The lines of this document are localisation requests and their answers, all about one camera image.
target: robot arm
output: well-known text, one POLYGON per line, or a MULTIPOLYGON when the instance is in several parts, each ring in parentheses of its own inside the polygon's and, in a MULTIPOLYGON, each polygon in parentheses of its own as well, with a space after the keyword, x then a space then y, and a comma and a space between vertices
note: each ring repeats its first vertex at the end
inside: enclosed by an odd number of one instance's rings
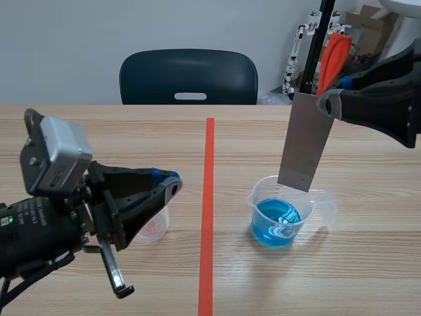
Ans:
MULTIPOLYGON (((295 92, 295 89, 291 86, 291 83, 292 83, 292 76, 296 73, 295 69, 297 68, 297 58, 298 58, 298 53, 300 50, 301 41, 304 35, 306 36, 314 35, 316 29, 319 26, 321 16, 322 16, 322 13, 320 11, 319 12, 312 11, 309 15, 309 21, 307 22, 307 24, 300 24, 297 27, 297 32, 295 33, 291 54, 289 54, 285 62, 287 64, 287 67, 285 69, 285 74, 284 74, 284 83, 282 84, 282 92, 284 94, 291 95, 291 94, 294 94, 295 92)), ((333 33, 344 34, 345 28, 351 27, 350 25, 340 23, 339 17, 340 17, 339 11, 335 11, 332 13, 332 16, 329 21, 327 34, 333 34, 333 33)))
POLYGON ((101 254, 113 292, 125 298, 134 287, 125 285, 111 245, 116 251, 130 245, 181 190, 179 175, 91 161, 84 131, 73 122, 29 109, 25 123, 29 138, 20 167, 33 197, 0 203, 0 312, 33 283, 71 263, 80 250, 101 254), (87 233, 99 246, 87 244, 87 233), (23 281, 9 291, 17 277, 23 281))
POLYGON ((414 148, 421 134, 421 39, 321 95, 324 114, 366 126, 414 148))

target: black chair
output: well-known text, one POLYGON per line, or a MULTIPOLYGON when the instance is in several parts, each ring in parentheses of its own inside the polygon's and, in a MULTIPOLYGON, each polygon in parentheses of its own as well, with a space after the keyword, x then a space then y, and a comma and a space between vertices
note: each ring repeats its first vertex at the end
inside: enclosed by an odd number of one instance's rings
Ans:
POLYGON ((256 104, 257 70, 230 51, 163 49, 128 57, 120 69, 123 104, 256 104), (204 93, 206 99, 176 99, 204 93))

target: red tape line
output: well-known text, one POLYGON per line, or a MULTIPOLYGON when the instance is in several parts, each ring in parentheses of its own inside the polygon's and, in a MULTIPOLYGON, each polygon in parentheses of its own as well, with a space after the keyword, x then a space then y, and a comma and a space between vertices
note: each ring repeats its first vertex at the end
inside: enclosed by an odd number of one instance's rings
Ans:
POLYGON ((213 178, 215 119, 206 120, 198 316, 213 314, 213 178))

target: white wall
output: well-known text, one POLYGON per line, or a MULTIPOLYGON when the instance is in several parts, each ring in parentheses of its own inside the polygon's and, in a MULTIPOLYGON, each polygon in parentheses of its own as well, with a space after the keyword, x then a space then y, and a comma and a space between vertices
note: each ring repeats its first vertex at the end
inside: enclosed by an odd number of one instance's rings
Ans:
MULTIPOLYGON (((337 0, 340 11, 356 2, 337 0)), ((320 0, 2 0, 0 103, 121 103, 124 59, 148 49, 249 56, 259 90, 282 82, 295 28, 320 0)), ((303 43, 302 69, 310 38, 303 43)))

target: measuring cup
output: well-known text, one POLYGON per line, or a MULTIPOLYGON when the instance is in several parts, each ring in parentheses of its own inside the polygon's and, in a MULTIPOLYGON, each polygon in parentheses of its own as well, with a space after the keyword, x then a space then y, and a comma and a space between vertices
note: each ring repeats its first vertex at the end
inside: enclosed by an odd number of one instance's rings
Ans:
POLYGON ((168 206, 161 209, 134 237, 136 242, 155 242, 164 236, 170 226, 170 213, 168 206))
POLYGON ((323 212, 323 224, 331 226, 336 204, 328 191, 308 193, 277 183, 269 176, 256 183, 247 203, 253 209, 251 225, 256 239, 268 246, 284 246, 293 241, 314 211, 323 212))

